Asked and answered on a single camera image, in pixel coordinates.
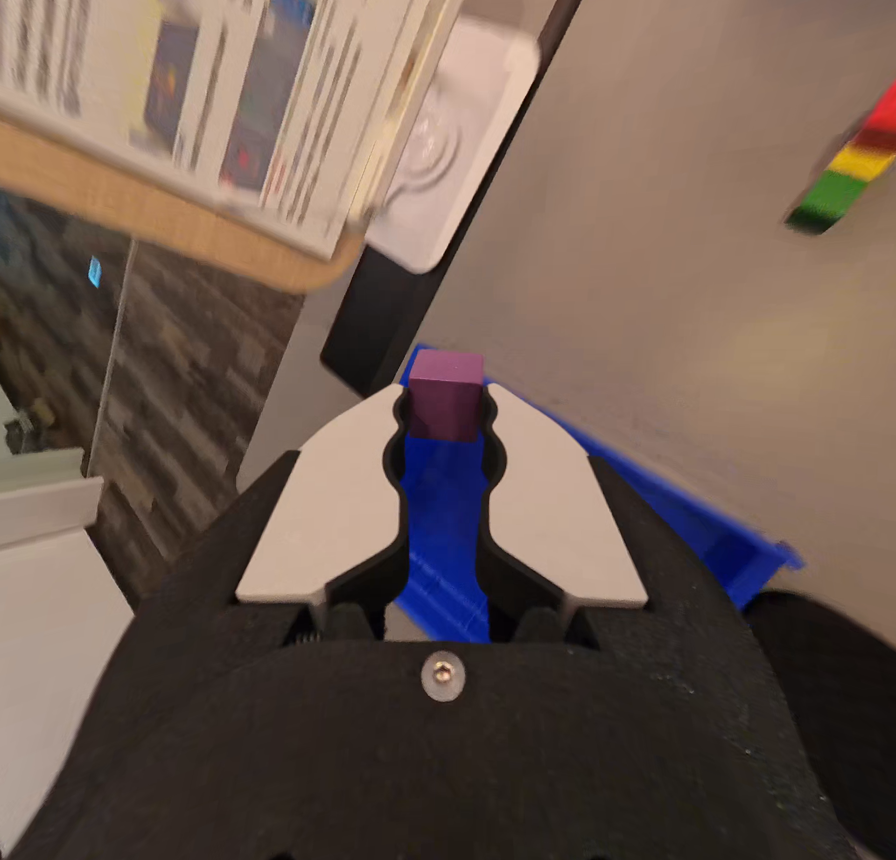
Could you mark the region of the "blue plastic bin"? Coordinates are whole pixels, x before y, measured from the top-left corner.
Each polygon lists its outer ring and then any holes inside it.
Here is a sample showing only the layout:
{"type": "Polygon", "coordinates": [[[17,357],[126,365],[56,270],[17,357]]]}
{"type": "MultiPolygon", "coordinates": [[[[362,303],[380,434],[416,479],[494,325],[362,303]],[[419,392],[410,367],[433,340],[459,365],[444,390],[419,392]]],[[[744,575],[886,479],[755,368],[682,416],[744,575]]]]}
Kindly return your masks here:
{"type": "MultiPolygon", "coordinates": [[[[804,563],[785,542],[773,543],[705,501],[555,415],[554,422],[589,456],[609,463],[675,531],[744,610],[779,570],[804,563]]],[[[410,574],[400,609],[442,642],[489,642],[487,598],[475,573],[484,443],[408,437],[401,484],[409,500],[410,574]]]]}

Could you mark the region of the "white side table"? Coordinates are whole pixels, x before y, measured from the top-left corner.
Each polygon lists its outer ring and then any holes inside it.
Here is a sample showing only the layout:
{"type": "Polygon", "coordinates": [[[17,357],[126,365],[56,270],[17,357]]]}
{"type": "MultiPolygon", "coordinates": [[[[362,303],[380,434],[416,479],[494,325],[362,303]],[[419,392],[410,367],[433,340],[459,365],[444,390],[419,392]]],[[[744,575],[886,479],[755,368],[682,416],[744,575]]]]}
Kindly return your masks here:
{"type": "Polygon", "coordinates": [[[80,448],[2,452],[2,548],[95,523],[104,481],[85,477],[83,463],[80,448]]]}

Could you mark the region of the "yellow wooden cube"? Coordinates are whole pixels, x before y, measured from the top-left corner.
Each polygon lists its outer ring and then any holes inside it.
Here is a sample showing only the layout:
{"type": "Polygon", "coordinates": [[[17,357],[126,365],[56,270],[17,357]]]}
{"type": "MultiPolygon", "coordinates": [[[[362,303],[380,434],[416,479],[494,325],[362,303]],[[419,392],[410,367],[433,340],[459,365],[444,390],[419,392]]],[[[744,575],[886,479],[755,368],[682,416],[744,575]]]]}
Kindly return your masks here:
{"type": "Polygon", "coordinates": [[[838,150],[825,169],[858,182],[869,183],[883,175],[894,160],[894,150],[863,146],[851,141],[838,150]]]}

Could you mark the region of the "purple wooden cube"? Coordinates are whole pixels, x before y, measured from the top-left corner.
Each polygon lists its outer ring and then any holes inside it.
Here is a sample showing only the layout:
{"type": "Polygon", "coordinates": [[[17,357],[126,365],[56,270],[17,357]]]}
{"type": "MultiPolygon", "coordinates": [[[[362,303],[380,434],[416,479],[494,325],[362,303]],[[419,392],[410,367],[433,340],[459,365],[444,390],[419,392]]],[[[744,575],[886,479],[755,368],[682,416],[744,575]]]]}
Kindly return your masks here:
{"type": "Polygon", "coordinates": [[[480,354],[420,349],[409,370],[409,436],[477,441],[484,376],[480,354]]]}

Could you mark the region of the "black padded wrist rest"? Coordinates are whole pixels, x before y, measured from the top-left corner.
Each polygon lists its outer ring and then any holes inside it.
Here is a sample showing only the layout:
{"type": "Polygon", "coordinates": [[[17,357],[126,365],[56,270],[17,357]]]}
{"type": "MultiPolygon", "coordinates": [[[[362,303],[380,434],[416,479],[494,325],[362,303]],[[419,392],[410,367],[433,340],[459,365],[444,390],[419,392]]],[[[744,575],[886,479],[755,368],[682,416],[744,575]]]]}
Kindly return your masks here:
{"type": "Polygon", "coordinates": [[[759,594],[744,611],[841,826],[895,857],[895,651],[809,597],[759,594]]]}

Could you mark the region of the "red wooden cube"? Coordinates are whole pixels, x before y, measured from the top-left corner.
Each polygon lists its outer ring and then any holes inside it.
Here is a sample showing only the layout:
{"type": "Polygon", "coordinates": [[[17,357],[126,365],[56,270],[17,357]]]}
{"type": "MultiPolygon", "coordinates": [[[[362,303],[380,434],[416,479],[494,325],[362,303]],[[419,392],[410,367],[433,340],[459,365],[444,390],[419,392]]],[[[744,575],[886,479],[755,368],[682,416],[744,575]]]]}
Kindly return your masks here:
{"type": "Polygon", "coordinates": [[[895,151],[895,82],[878,99],[850,142],[862,148],[895,151]]]}

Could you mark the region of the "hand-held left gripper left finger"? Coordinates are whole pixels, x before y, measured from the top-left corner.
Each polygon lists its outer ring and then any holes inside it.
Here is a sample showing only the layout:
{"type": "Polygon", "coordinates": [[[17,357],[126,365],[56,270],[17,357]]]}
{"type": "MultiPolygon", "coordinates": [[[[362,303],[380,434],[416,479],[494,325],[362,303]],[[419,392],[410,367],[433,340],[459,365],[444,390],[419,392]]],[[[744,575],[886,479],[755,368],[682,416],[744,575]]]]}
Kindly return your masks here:
{"type": "Polygon", "coordinates": [[[356,607],[383,640],[385,611],[409,578],[408,408],[407,391],[389,385],[301,445],[237,585],[239,603],[302,605],[320,630],[356,607]]]}

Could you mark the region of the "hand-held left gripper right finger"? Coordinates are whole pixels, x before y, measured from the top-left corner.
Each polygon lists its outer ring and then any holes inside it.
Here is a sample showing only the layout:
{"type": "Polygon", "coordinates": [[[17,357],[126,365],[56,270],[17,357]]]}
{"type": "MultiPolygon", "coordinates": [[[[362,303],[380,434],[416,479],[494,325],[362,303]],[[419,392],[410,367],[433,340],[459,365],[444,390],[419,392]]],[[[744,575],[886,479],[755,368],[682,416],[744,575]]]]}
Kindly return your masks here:
{"type": "Polygon", "coordinates": [[[484,388],[481,406],[477,584],[489,641],[512,641],[531,612],[546,610],[566,634],[586,610],[646,609],[648,592],[588,451],[501,385],[484,388]]]}

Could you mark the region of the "green wooden cube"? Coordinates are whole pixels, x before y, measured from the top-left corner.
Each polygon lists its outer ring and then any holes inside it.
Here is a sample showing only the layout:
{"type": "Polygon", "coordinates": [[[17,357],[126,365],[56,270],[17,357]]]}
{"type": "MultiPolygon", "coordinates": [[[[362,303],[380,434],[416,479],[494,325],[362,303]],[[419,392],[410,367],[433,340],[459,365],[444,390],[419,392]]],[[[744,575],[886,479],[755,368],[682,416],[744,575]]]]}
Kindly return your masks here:
{"type": "Polygon", "coordinates": [[[800,234],[820,236],[847,214],[868,183],[846,173],[825,169],[790,210],[784,225],[800,234]]]}

